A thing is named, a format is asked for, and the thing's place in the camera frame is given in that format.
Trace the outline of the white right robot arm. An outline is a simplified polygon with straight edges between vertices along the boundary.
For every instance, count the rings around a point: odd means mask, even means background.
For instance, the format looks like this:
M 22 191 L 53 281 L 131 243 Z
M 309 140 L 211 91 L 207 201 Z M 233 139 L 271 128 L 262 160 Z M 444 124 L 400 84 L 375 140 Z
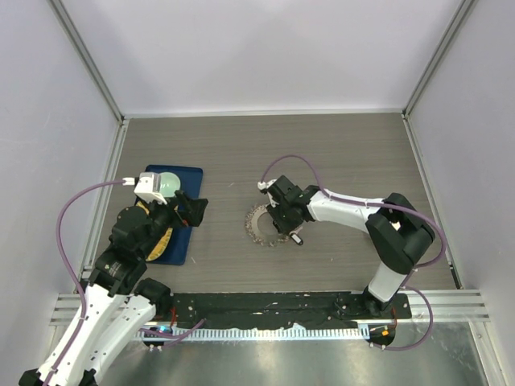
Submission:
M 380 264 L 363 293 L 367 314 L 380 318 L 393 306 L 393 296 L 435 240 L 435 233 L 405 196 L 359 199 L 316 185 L 306 189 L 286 176 L 257 184 L 269 197 L 266 206 L 278 233 L 303 244 L 299 231 L 306 222 L 331 222 L 369 235 Z

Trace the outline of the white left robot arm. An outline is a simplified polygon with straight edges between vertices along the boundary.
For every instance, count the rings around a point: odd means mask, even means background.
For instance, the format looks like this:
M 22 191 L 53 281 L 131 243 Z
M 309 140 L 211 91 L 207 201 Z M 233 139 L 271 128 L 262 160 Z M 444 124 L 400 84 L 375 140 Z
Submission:
M 171 228 L 200 226 L 207 199 L 183 191 L 142 207 L 122 209 L 97 258 L 80 306 L 62 339 L 43 364 L 25 371 L 21 385 L 97 385 L 136 333 L 171 311 L 171 289 L 142 275 L 146 259 Z

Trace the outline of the black key fob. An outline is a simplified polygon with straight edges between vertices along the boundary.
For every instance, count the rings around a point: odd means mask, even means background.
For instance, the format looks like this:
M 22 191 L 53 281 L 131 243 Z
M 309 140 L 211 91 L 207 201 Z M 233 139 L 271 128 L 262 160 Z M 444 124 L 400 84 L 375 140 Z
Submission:
M 289 234 L 289 237 L 298 245 L 303 245 L 303 239 L 299 236 L 297 232 L 292 232 Z

